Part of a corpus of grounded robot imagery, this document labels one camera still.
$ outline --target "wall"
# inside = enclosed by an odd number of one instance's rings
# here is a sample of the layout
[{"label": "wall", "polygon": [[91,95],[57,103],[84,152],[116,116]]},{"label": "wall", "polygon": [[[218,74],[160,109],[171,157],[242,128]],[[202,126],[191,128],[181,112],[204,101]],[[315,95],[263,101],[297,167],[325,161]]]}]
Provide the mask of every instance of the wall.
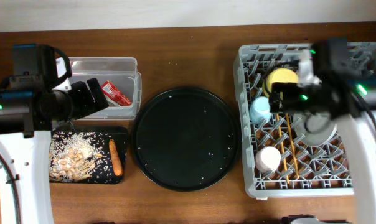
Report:
[{"label": "wall", "polygon": [[376,0],[0,0],[0,32],[376,21]]}]

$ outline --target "blue cup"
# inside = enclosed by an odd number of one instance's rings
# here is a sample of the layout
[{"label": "blue cup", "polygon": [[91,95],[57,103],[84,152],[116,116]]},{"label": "blue cup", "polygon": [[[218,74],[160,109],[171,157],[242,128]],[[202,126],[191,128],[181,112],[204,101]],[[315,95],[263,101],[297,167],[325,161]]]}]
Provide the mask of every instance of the blue cup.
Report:
[{"label": "blue cup", "polygon": [[249,118],[255,125],[260,125],[265,119],[269,122],[271,119],[271,106],[268,103],[268,98],[265,96],[258,97],[250,105]]}]

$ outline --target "red package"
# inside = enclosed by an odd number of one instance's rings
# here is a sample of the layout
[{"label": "red package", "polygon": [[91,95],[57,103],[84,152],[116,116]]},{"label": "red package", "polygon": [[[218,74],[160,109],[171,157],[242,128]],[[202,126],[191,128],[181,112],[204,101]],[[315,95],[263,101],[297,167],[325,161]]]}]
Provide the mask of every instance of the red package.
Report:
[{"label": "red package", "polygon": [[103,94],[108,96],[120,106],[130,106],[132,104],[132,102],[126,96],[124,96],[124,94],[122,94],[120,90],[118,90],[109,80],[102,84],[101,88]]}]

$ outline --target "dish rack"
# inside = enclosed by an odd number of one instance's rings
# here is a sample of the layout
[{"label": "dish rack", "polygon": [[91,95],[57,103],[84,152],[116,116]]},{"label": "dish rack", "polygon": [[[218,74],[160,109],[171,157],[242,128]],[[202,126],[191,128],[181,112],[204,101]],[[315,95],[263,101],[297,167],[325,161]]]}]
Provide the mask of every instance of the dish rack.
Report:
[{"label": "dish rack", "polygon": [[[262,95],[262,75],[276,63],[299,58],[300,51],[308,49],[310,44],[266,44],[244,45],[239,48],[233,64],[235,97],[239,105],[242,127],[242,161],[246,193],[258,200],[268,197],[317,197],[353,195],[352,179],[348,169],[349,161],[344,153],[339,134],[321,146],[305,146],[296,136],[294,127],[298,121],[291,121],[298,175],[293,165],[288,128],[285,116],[276,120],[273,114],[269,122],[256,127],[249,119],[249,107],[253,100]],[[348,43],[349,62],[358,75],[376,77],[376,42]],[[262,174],[255,167],[255,154],[265,146],[275,146],[280,150],[284,143],[285,153],[281,161],[286,160],[287,169],[281,162],[275,172]]]}]

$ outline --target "wooden tabletop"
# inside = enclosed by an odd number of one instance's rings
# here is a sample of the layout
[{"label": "wooden tabletop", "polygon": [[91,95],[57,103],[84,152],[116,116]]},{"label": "wooden tabletop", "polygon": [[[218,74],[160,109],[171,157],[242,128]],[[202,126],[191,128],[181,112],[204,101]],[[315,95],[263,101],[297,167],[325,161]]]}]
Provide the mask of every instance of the wooden tabletop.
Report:
[{"label": "wooden tabletop", "polygon": [[[170,88],[199,86],[222,97],[238,113],[232,64],[240,46],[328,37],[376,41],[376,22],[0,33],[0,81],[12,74],[13,44],[49,44],[70,57],[135,57],[142,74],[143,103]],[[131,130],[132,122],[78,124],[122,125]],[[294,214],[355,221],[354,197],[250,198],[242,160],[214,186],[180,193],[146,178],[129,151],[122,184],[50,184],[50,188],[55,223],[261,224]]]}]

